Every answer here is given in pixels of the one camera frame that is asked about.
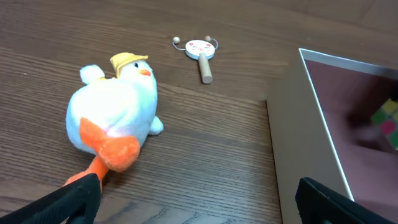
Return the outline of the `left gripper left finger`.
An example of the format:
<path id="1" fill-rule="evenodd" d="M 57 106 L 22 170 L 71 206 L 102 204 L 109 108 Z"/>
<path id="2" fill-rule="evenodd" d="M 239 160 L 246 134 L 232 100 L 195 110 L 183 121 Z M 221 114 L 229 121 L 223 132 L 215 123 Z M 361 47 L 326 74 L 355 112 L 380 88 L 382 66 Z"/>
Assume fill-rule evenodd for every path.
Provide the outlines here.
<path id="1" fill-rule="evenodd" d="M 88 174 L 1 217 L 1 223 L 93 224 L 100 203 L 100 180 L 96 174 Z"/>

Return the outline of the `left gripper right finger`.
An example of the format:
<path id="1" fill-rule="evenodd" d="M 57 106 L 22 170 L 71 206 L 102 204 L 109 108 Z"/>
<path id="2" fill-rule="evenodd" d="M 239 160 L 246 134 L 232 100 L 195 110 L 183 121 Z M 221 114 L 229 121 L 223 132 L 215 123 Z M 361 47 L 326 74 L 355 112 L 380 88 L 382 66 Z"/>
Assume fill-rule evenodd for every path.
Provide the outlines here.
<path id="1" fill-rule="evenodd" d="M 394 224 L 309 177 L 300 179 L 295 201 L 303 224 Z"/>

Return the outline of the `colourful puzzle cube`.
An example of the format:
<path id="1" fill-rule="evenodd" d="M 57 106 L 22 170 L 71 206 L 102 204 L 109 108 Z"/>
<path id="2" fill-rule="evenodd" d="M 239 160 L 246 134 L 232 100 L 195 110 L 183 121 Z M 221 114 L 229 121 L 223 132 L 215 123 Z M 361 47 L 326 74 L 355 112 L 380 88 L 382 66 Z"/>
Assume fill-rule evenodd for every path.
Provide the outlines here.
<path id="1" fill-rule="evenodd" d="M 372 116 L 371 121 L 397 150 L 397 101 L 389 98 Z"/>

